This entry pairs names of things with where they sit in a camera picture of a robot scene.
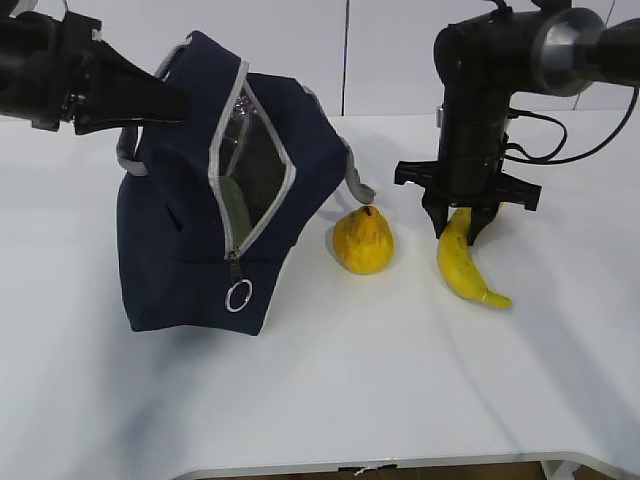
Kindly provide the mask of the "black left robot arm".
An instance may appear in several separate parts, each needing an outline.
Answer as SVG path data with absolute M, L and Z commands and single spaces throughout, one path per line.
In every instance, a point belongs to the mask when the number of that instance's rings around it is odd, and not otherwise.
M 186 95 L 104 41 L 100 20 L 17 5 L 1 4 L 2 116 L 52 132 L 70 123 L 78 135 L 185 120 Z

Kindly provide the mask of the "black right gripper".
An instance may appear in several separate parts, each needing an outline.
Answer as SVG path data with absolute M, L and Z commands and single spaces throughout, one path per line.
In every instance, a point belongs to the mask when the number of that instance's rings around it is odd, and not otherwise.
M 401 161 L 394 183 L 414 183 L 425 189 L 422 207 L 440 238 L 449 221 L 450 206 L 472 207 L 467 245 L 473 246 L 484 228 L 494 221 L 499 203 L 513 203 L 526 210 L 538 207 L 542 187 L 498 170 L 462 167 L 451 170 L 439 161 Z

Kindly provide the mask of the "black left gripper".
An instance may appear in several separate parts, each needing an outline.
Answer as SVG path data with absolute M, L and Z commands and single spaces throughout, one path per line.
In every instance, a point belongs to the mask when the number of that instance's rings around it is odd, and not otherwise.
M 75 114 L 77 135 L 184 121 L 186 95 L 99 41 L 101 33 L 100 20 L 74 11 L 57 20 L 3 8 L 1 114 L 53 132 Z

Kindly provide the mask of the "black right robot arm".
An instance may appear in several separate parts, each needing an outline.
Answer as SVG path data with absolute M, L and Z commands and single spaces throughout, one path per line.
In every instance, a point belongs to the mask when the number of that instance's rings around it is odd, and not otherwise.
M 444 92 L 437 158 L 398 163 L 394 182 L 423 188 L 422 207 L 437 237 L 450 222 L 450 208 L 470 209 L 464 236 L 469 245 L 494 220 L 500 204 L 537 209 L 541 186 L 505 173 L 504 161 L 563 164 L 557 150 L 532 156 L 510 141 L 509 121 L 534 115 L 512 107 L 515 94 L 573 97 L 605 83 L 632 88 L 629 105 L 637 104 L 638 19 L 607 26 L 594 11 L 569 1 L 535 6 L 516 12 L 499 1 L 484 15 L 446 26 L 434 41 Z

